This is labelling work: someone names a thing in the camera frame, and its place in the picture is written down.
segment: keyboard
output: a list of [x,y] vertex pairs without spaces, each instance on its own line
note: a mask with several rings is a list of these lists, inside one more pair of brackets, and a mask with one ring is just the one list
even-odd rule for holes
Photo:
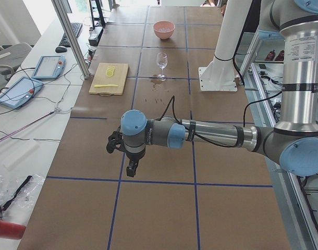
[[[81,32],[81,28],[82,28],[82,23],[79,23],[79,22],[72,22],[71,23],[71,27],[74,31],[74,34],[76,37],[78,37],[80,35],[80,32]],[[66,34],[64,33],[60,43],[59,43],[59,46],[64,46],[64,47],[71,47],[70,43],[69,43],[69,40],[67,39],[66,37]]]

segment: red cylinder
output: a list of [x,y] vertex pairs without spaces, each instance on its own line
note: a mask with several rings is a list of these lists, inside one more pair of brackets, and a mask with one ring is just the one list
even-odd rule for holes
[[0,220],[0,238],[19,240],[22,238],[26,227],[19,224]]

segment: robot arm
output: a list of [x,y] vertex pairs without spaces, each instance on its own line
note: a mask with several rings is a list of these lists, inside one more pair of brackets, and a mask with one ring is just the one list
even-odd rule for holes
[[[228,1],[226,11],[232,11],[234,3],[239,6],[240,0]],[[230,28],[225,20],[222,29]],[[260,29],[270,31],[270,36],[279,30],[286,40],[280,122],[274,128],[241,128],[171,117],[153,120],[130,110],[107,145],[109,153],[115,149],[126,153],[128,176],[136,174],[146,145],[180,148],[184,140],[244,147],[298,176],[318,173],[318,0],[262,0]],[[207,77],[216,76],[212,72]]]

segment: brown table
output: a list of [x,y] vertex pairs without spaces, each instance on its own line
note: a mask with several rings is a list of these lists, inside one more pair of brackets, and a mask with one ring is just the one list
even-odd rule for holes
[[[154,35],[159,20],[175,23],[170,39]],[[128,159],[105,150],[125,111],[157,118],[172,95],[180,118],[241,125],[244,89],[200,92],[198,82],[221,23],[217,8],[113,10],[90,71],[128,63],[124,94],[89,95],[93,79],[84,81],[18,249],[290,249],[261,155],[207,143],[148,146],[129,178]],[[161,84],[151,78],[160,71],[158,52],[168,54]]]

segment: blue joint cap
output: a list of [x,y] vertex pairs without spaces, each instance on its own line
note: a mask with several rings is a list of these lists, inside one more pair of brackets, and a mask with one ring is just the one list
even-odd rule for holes
[[174,123],[168,133],[167,147],[182,148],[185,141],[185,126]]
[[259,30],[259,38],[261,40],[279,40],[284,37],[277,31]]
[[318,0],[295,0],[299,8],[314,14],[318,14]]
[[301,177],[318,173],[318,138],[302,138],[289,144],[281,153],[279,164]]
[[132,136],[139,134],[146,127],[146,116],[139,110],[129,110],[121,117],[121,132]]

